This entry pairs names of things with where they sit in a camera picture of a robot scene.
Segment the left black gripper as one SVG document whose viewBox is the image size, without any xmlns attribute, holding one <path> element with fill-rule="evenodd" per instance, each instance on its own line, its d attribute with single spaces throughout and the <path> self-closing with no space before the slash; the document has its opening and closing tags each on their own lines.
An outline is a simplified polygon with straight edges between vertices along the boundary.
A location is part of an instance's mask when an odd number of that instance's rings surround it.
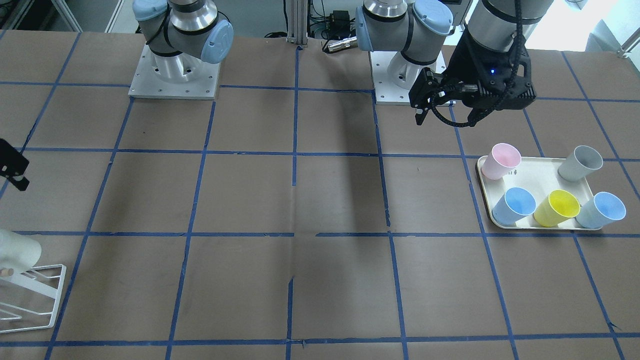
<svg viewBox="0 0 640 360">
<path fill-rule="evenodd" d="M 512 62 L 516 54 L 514 46 L 510 46 L 507 52 L 486 48 L 465 29 L 446 70 L 438 74 L 429 67 L 420 69 L 413 86 L 409 89 L 410 105 L 416 109 L 416 125 L 423 125 L 431 110 L 442 123 L 454 126 L 452 121 L 442 116 L 435 108 L 448 100 L 461 100 L 464 105 L 472 108 L 467 116 L 467 123 L 470 126 L 477 125 L 493 112 L 491 107 L 504 93 L 512 75 Z M 519 65 L 523 68 L 523 75 L 515 77 L 514 87 L 497 107 L 498 111 L 525 109 L 537 98 L 531 79 L 531 59 L 524 44 L 519 45 L 519 54 Z M 454 89 L 454 85 L 459 83 L 475 85 L 477 89 L 473 92 Z M 436 100 L 441 92 L 445 92 L 445 99 Z"/>
</svg>

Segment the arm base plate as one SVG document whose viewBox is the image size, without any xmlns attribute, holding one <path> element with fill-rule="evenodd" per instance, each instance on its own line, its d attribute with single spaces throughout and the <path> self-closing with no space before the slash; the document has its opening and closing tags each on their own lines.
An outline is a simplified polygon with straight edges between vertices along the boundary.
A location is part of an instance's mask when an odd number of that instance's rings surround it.
<svg viewBox="0 0 640 360">
<path fill-rule="evenodd" d="M 220 65 L 189 54 L 157 55 L 148 45 L 131 80 L 128 95 L 137 99 L 215 100 Z"/>
<path fill-rule="evenodd" d="M 406 60 L 400 51 L 372 51 L 369 57 L 376 102 L 409 106 L 409 91 L 425 66 Z"/>
</svg>

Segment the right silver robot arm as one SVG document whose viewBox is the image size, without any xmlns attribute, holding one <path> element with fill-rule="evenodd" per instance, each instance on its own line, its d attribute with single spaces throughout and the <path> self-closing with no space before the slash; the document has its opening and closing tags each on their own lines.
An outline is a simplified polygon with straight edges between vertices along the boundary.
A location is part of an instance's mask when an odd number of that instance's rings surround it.
<svg viewBox="0 0 640 360">
<path fill-rule="evenodd" d="M 1 41 L 1 182 L 25 191 L 28 151 L 105 150 L 122 123 L 206 142 L 231 23 L 211 0 L 135 0 L 140 35 L 10 30 Z"/>
</svg>

